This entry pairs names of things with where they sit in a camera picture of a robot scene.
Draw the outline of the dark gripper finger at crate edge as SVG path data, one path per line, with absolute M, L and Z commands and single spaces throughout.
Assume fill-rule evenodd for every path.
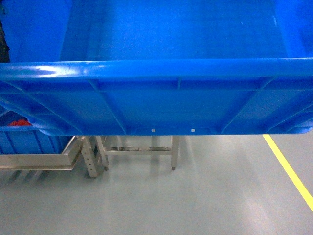
M 10 56 L 9 56 L 10 48 L 5 39 L 5 33 L 3 30 L 3 24 L 0 22 L 0 62 L 1 63 L 9 63 Z

